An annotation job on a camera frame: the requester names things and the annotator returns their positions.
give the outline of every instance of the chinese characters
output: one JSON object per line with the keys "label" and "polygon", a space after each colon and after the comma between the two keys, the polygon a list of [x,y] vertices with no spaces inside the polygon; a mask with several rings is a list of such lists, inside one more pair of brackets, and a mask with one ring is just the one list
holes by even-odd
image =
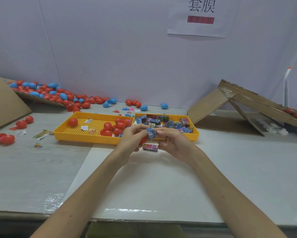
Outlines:
{"label": "chinese characters", "polygon": [[191,0],[189,4],[190,11],[204,11],[204,12],[214,12],[214,4],[216,0]]}

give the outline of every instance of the person's right hand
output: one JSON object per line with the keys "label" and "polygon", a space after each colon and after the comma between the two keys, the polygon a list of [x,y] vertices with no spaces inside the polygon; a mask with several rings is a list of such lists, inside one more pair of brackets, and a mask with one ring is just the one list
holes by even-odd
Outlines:
{"label": "person's right hand", "polygon": [[200,151],[193,142],[174,128],[156,128],[155,131],[157,132],[156,138],[165,139],[158,140],[159,149],[191,165],[194,153]]}

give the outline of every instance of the brown cardboard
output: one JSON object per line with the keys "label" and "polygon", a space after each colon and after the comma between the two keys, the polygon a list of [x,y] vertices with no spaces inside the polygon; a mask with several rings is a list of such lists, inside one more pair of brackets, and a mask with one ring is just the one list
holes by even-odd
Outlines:
{"label": "brown cardboard", "polygon": [[[11,80],[11,79],[4,79],[4,80],[6,82],[16,82],[15,80]],[[54,101],[49,101],[47,99],[35,97],[35,96],[29,95],[29,94],[24,93],[24,92],[20,92],[20,91],[16,91],[16,90],[15,90],[15,92],[20,98],[23,98],[23,99],[28,99],[28,100],[32,100],[32,101],[36,101],[36,102],[40,102],[40,103],[46,103],[46,104],[50,104],[50,105],[53,105],[53,106],[58,106],[58,107],[61,107],[61,108],[66,107],[65,105],[63,105],[61,103],[57,103],[57,102],[54,102]]]}
{"label": "brown cardboard", "polygon": [[0,127],[31,112],[31,109],[0,77]]}
{"label": "brown cardboard", "polygon": [[[221,80],[218,88],[214,89],[208,96],[188,109],[187,115],[197,128],[264,136],[263,132],[246,116],[234,101],[240,102],[275,120],[297,126],[297,119],[285,112],[286,107],[225,80]],[[208,116],[227,102],[232,104],[244,120]]]}

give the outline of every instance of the green pants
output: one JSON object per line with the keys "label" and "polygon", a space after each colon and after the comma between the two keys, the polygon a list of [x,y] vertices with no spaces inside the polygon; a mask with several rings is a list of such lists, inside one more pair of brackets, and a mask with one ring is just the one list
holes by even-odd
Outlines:
{"label": "green pants", "polygon": [[187,238],[180,225],[93,222],[86,238]]}

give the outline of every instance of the yellow tray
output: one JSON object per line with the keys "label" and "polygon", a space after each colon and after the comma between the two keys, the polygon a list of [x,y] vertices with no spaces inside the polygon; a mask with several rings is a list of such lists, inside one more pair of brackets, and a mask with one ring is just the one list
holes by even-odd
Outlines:
{"label": "yellow tray", "polygon": [[179,122],[181,118],[186,118],[189,120],[189,124],[192,125],[194,127],[192,134],[183,134],[185,135],[189,140],[191,141],[196,141],[199,137],[199,132],[196,129],[196,127],[194,126],[194,124],[191,122],[190,118],[187,115],[168,115],[168,114],[150,114],[150,113],[135,113],[135,118],[139,118],[142,115],[157,115],[157,117],[159,115],[164,115],[164,116],[169,116],[169,120],[173,120],[174,122]]}
{"label": "yellow tray", "polygon": [[[74,128],[68,125],[68,120],[76,118],[78,119],[78,125]],[[133,125],[133,117],[117,116],[117,115],[105,115],[105,114],[93,114],[85,112],[75,112],[64,123],[58,126],[54,135],[57,140],[78,141],[87,143],[100,143],[100,144],[118,144],[120,138],[101,136],[100,131],[103,129],[103,125],[106,122],[115,124],[115,120],[121,118],[123,120],[130,120],[130,124]],[[93,119],[91,123],[85,123],[87,119]],[[96,133],[90,135],[88,131],[81,130],[81,126],[87,125],[88,129],[93,128]]]}

